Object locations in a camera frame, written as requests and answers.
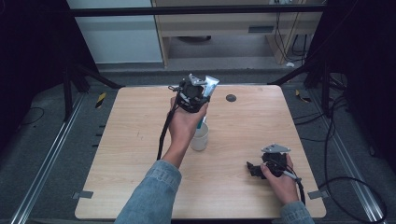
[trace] denim sleeve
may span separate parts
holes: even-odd
[[[288,203],[280,211],[283,223],[285,224],[310,224],[312,220],[308,210],[302,202]]]
[[[167,161],[155,161],[124,205],[115,223],[171,223],[180,171]]]

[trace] black curtain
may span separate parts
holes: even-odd
[[[73,63],[97,72],[76,20],[48,16],[64,0],[0,0],[0,153],[39,92],[63,82]]]

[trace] finger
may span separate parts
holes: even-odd
[[[293,168],[293,162],[291,161],[289,153],[286,154],[286,163],[291,169]]]
[[[206,115],[206,110],[209,107],[209,103],[205,103],[201,108],[199,109],[198,113],[200,116],[203,118]]]
[[[260,166],[262,168],[262,173],[265,175],[265,177],[272,182],[274,179],[276,179],[276,176],[274,176],[270,169],[264,164],[262,163],[262,165]]]

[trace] gray floor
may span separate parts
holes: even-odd
[[[196,76],[217,77],[222,84],[264,84],[286,75],[291,70],[292,68],[285,64],[275,62],[263,36],[212,36],[209,41],[174,38],[170,61],[166,68],[139,67],[132,72],[103,73],[103,75],[126,86],[176,85],[189,73],[194,73]],[[83,94],[83,103],[76,121],[35,202],[29,222],[70,223],[75,221],[83,223],[74,216],[78,201],[72,199],[72,195],[83,188],[100,142],[100,133],[103,132],[103,125],[106,124],[117,95],[116,90],[111,90],[91,78],[88,80],[92,87],[89,93]],[[294,118],[314,113],[320,114],[318,101],[307,103],[296,97],[296,89],[306,92],[307,96],[312,99],[316,99],[320,91],[320,87],[305,91],[302,85],[303,80],[304,75],[301,75],[282,86],[290,113]],[[103,91],[107,96],[102,107],[97,109],[94,106],[99,94]],[[332,98],[335,99],[340,94],[339,91],[332,91]],[[74,98],[76,99],[79,95],[74,90]],[[26,116],[25,123],[36,121],[21,126],[8,145],[12,153],[1,162],[0,222],[8,223],[18,209],[61,129],[64,118],[62,86],[39,93],[32,107],[39,107],[43,110],[31,109]],[[314,116],[296,119],[295,123]],[[318,184],[325,180],[323,167],[325,143],[323,140],[328,131],[326,122],[328,122],[327,119],[321,118],[296,126]],[[348,175],[348,170],[343,164],[343,155],[337,149],[339,148],[337,137],[339,137],[342,147],[350,155],[351,161],[362,174],[362,178],[380,193],[388,206],[388,223],[396,223],[396,199],[393,195],[396,189],[395,174],[383,159],[370,156],[369,146],[352,115],[347,111],[347,105],[336,109],[334,123],[336,135],[332,137],[327,153],[329,177]],[[357,217],[367,219],[365,210],[367,208],[361,205],[361,198],[356,193],[356,188],[348,181],[336,182],[332,184],[332,196],[339,200],[347,211]],[[316,220],[317,223],[360,223],[342,212],[331,198],[324,199],[324,202],[327,215]],[[223,220],[215,223],[239,222]],[[262,223],[262,220],[250,220],[243,223]]]

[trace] person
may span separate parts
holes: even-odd
[[[205,116],[208,103],[199,112],[189,113],[178,108],[169,124],[171,145],[161,160],[155,161],[142,182],[136,187],[124,205],[115,223],[171,223],[181,173],[178,170],[183,161],[198,122]],[[290,157],[287,162],[292,167]],[[262,165],[277,198],[284,204],[281,217],[285,223],[314,223],[305,206],[299,202],[294,180],[282,175],[275,177]]]

